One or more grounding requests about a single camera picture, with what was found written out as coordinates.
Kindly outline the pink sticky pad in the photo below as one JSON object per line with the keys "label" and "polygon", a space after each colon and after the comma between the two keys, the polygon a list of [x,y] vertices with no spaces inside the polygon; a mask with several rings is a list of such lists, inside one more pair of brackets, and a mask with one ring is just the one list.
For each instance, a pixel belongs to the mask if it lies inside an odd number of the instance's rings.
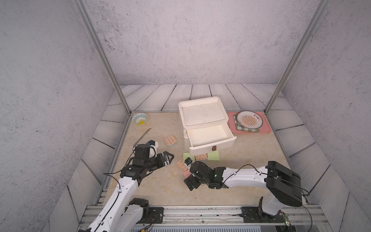
{"label": "pink sticky pad", "polygon": [[190,175],[192,175],[192,173],[189,170],[183,172],[184,178],[188,178]]}

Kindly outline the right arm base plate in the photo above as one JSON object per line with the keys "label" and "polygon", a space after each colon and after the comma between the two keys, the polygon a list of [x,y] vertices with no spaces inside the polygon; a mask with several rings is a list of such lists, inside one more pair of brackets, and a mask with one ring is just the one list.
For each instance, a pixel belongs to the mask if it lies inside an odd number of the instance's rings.
{"label": "right arm base plate", "polygon": [[242,213],[239,214],[243,218],[244,223],[285,223],[286,219],[283,213],[277,213],[276,215],[269,215],[262,210],[263,197],[259,200],[258,206],[246,206],[242,207]]}

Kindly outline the white drawer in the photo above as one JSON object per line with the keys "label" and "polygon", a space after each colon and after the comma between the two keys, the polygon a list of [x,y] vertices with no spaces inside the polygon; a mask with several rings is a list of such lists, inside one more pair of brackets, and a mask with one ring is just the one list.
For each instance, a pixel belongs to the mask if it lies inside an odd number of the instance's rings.
{"label": "white drawer", "polygon": [[237,139],[227,124],[186,130],[185,135],[189,141],[189,153],[195,156],[229,148]]}

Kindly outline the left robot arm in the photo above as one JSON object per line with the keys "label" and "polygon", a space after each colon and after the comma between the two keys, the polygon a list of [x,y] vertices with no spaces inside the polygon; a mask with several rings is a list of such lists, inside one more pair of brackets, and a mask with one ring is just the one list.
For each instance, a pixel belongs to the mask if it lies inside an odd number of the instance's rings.
{"label": "left robot arm", "polygon": [[164,151],[153,157],[132,157],[117,180],[117,187],[109,201],[86,232],[130,232],[137,223],[153,223],[158,218],[150,214],[146,199],[133,198],[141,181],[153,171],[172,163],[174,155]]}

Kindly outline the green sticky pad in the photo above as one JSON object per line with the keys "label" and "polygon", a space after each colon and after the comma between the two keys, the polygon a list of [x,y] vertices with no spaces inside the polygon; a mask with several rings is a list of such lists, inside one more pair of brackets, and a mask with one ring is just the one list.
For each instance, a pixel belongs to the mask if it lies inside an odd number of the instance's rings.
{"label": "green sticky pad", "polygon": [[220,155],[219,151],[212,151],[207,153],[207,159],[211,161],[219,161],[220,160]]}
{"label": "green sticky pad", "polygon": [[183,162],[185,162],[185,160],[186,160],[187,158],[190,158],[193,162],[196,161],[194,155],[190,155],[188,152],[184,152],[184,153],[183,153]]}

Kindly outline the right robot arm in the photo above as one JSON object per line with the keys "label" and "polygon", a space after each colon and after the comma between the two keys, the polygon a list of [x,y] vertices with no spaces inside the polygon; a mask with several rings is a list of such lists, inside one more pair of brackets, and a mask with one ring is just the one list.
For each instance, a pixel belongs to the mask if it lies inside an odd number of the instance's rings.
{"label": "right robot arm", "polygon": [[189,190],[197,189],[205,184],[210,189],[233,187],[259,187],[270,191],[267,197],[260,200],[260,211],[275,216],[283,207],[301,207],[302,191],[301,177],[296,172],[283,166],[277,161],[269,161],[266,166],[246,169],[243,165],[239,169],[216,167],[211,169],[204,162],[193,162],[191,158],[185,160],[190,171],[184,183]]}

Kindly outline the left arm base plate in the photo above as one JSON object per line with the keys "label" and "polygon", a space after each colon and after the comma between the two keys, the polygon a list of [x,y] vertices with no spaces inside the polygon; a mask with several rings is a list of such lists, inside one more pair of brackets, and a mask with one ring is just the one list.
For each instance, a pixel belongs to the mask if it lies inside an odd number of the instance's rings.
{"label": "left arm base plate", "polygon": [[145,207],[143,216],[137,224],[162,224],[164,216],[163,207]]}

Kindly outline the white drawer cabinet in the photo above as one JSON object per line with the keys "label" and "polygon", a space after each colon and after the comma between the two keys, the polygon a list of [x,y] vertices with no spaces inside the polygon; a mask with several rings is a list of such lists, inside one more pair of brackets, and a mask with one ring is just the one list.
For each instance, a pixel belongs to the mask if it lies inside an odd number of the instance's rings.
{"label": "white drawer cabinet", "polygon": [[188,149],[189,141],[185,131],[220,124],[228,125],[229,117],[219,97],[181,101],[178,107],[184,130],[185,146]]}

